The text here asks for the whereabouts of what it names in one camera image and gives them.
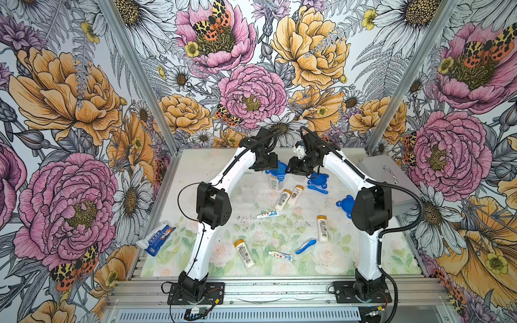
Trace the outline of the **white bottle yellow cap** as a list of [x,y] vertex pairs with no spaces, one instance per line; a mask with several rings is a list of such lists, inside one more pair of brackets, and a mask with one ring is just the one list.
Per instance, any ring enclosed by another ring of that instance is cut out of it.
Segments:
[[291,196],[292,196],[292,192],[289,191],[288,189],[284,189],[281,192],[279,199],[277,200],[277,203],[275,205],[275,210],[283,211]]
[[317,216],[317,225],[319,231],[319,241],[327,242],[328,241],[328,223],[327,217],[324,215]]
[[296,185],[292,191],[292,194],[288,200],[288,205],[295,206],[301,194],[304,192],[304,187],[301,185]]

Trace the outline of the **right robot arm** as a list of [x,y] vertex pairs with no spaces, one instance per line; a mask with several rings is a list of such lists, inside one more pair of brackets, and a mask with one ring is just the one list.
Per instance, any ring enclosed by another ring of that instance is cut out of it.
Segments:
[[289,160],[287,173],[311,176],[323,167],[333,173],[355,195],[351,220],[359,230],[359,262],[355,270],[355,296],[368,301],[386,289],[385,276],[380,270],[379,235],[393,216],[391,189],[376,181],[353,164],[333,144],[323,141],[315,132],[300,128],[301,141]]

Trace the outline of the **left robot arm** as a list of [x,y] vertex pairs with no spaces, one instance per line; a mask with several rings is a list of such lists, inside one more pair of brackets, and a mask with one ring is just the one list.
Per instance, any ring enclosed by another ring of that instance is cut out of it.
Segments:
[[273,152],[278,135],[261,128],[256,136],[244,138],[215,178],[197,184],[197,237],[191,258],[179,275],[177,295],[196,303],[203,299],[216,238],[232,214],[230,194],[247,170],[260,172],[278,167],[278,157]]

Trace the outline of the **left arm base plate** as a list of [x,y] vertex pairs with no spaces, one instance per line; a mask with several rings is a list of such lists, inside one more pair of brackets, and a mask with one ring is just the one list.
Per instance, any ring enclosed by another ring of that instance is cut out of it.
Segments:
[[226,284],[223,282],[208,282],[196,289],[173,283],[168,292],[167,304],[170,306],[221,305],[223,304],[225,287]]

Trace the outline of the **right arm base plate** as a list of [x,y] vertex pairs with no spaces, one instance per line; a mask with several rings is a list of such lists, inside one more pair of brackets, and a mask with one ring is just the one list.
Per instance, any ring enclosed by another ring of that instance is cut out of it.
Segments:
[[369,288],[360,287],[353,281],[334,281],[331,284],[332,293],[338,304],[389,304],[392,296],[385,282],[379,286]]

